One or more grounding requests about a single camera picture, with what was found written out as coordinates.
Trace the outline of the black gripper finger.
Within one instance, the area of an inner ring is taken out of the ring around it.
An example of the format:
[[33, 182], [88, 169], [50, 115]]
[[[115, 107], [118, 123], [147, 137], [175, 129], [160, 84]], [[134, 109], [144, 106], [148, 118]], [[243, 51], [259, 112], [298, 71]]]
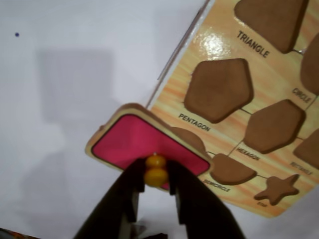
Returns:
[[189, 239], [244, 239], [224, 203], [191, 171], [168, 161], [169, 193], [175, 196], [178, 220]]
[[76, 239], [129, 239], [137, 221], [139, 194], [145, 190], [145, 159], [130, 164], [74, 236]]

